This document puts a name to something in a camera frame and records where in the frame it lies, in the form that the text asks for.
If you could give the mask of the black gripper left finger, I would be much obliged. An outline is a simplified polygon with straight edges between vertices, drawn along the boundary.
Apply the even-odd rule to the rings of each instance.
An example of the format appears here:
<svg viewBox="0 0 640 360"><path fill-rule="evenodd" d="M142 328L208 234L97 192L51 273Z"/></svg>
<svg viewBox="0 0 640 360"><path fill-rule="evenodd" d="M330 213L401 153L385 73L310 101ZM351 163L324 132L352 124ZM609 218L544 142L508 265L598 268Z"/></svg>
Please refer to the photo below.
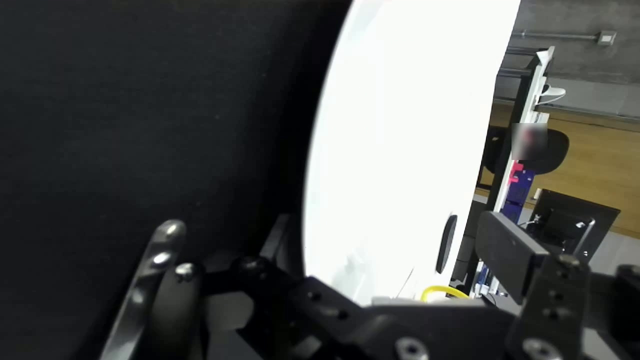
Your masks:
<svg viewBox="0 0 640 360"><path fill-rule="evenodd" d="M251 301L234 331L263 360L399 360L397 320L266 258L240 258L228 269L208 271L202 292L242 294Z"/></svg>

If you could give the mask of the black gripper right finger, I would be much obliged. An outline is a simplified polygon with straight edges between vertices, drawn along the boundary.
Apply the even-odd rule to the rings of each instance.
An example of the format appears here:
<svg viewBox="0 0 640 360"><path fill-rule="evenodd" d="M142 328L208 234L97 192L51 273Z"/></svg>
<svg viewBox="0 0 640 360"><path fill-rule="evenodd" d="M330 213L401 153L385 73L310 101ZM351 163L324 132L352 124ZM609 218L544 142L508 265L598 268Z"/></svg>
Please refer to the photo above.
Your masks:
<svg viewBox="0 0 640 360"><path fill-rule="evenodd" d="M520 305L508 330L513 360L583 360L588 268L553 253L501 212L485 212L476 253Z"/></svg>

